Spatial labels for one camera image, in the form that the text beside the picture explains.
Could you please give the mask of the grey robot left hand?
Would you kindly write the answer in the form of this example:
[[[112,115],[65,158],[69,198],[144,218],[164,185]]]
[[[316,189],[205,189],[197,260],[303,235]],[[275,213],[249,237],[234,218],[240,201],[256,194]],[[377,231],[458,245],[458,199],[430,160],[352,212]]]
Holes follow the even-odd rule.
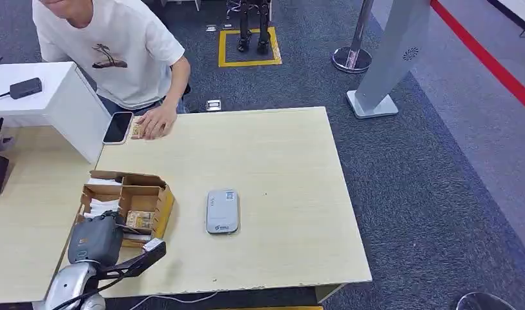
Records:
[[[117,211],[105,211],[75,224],[68,246],[68,261],[74,264],[92,260],[103,267],[115,265],[123,241],[122,225],[123,217]]]

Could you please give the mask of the person's left hand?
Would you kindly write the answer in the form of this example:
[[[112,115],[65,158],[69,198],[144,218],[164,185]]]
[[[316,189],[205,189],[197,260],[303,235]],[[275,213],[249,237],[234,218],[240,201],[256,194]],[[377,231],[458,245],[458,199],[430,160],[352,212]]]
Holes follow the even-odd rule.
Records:
[[[154,140],[167,135],[177,116],[176,107],[167,104],[147,111],[136,122],[136,137]]]

